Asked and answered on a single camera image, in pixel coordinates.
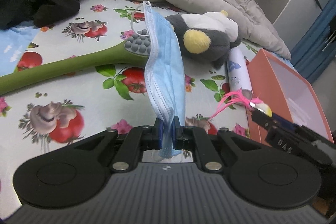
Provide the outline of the pink feather toy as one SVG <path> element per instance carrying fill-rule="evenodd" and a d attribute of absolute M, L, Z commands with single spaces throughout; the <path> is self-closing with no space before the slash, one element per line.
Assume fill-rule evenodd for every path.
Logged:
<path fill-rule="evenodd" d="M 269 117 L 272 116 L 272 110 L 266 103 L 264 103 L 258 97 L 252 97 L 251 99 L 248 99 L 247 97 L 243 95 L 243 90 L 240 89 L 238 91 L 229 92 L 225 94 L 223 98 L 219 101 L 214 114 L 210 116 L 208 120 L 209 121 L 212 120 L 219 113 L 224 111 L 229 106 L 233 106 L 233 105 L 243 106 L 249 111 L 258 110 Z"/>

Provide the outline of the blue surgical mask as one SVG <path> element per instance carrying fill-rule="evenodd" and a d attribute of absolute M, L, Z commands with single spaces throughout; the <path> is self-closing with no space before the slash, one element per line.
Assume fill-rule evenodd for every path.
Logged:
<path fill-rule="evenodd" d="M 185 70 L 177 36 L 171 23 L 153 10 L 149 1 L 139 5 L 145 15 L 151 50 L 145 65 L 145 85 L 151 106 L 163 122 L 162 146 L 158 157 L 170 159 L 182 153 L 173 146 L 173 121 L 185 124 Z"/>

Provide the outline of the pink cardboard box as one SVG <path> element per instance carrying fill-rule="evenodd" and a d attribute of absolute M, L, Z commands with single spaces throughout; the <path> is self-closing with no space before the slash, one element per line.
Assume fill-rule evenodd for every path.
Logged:
<path fill-rule="evenodd" d="M 272 53 L 261 49 L 247 66 L 254 96 L 277 115 L 333 141 L 311 84 Z"/>

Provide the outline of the floral plastic mat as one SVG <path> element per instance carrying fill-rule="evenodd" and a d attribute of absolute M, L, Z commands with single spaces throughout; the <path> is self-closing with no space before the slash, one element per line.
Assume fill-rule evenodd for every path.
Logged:
<path fill-rule="evenodd" d="M 39 28 L 13 72 L 108 49 L 145 27 L 138 2 L 81 0 L 77 15 Z M 249 136 L 243 107 L 208 120 L 228 92 L 226 69 L 183 63 L 187 122 L 209 134 L 228 127 Z M 23 162 L 108 128 L 127 133 L 154 120 L 143 69 L 134 65 L 91 67 L 1 96 L 1 218 L 21 205 L 12 182 Z"/>

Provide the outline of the white spray can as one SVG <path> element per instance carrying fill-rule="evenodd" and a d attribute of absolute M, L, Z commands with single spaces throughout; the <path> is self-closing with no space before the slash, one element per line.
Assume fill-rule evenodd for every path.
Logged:
<path fill-rule="evenodd" d="M 245 98 L 251 99 L 253 96 L 252 85 L 244 56 L 238 47 L 230 49 L 227 59 L 227 72 L 230 91 L 241 90 Z"/>

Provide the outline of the blue curtain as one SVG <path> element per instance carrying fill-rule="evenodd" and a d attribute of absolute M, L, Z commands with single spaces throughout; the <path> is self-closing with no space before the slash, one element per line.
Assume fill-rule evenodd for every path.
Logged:
<path fill-rule="evenodd" d="M 292 65 L 311 84 L 335 57 L 335 9 L 335 0 L 329 0 L 291 51 Z"/>

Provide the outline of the grey white penguin plush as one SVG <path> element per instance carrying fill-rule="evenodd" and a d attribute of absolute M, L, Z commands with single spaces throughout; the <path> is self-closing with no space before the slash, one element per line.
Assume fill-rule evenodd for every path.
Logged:
<path fill-rule="evenodd" d="M 230 50 L 240 45 L 243 34 L 227 12 L 175 14 L 166 17 L 177 36 L 181 54 L 219 69 Z"/>

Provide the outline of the green massage hammer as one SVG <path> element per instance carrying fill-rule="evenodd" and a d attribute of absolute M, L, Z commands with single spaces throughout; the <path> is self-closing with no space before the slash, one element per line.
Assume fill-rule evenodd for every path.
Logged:
<path fill-rule="evenodd" d="M 91 67 L 110 64 L 130 64 L 141 67 L 146 64 L 150 52 L 149 33 L 147 30 L 141 30 L 132 34 L 125 41 L 102 51 L 43 64 L 2 76 L 1 95 L 4 96 L 18 89 Z"/>

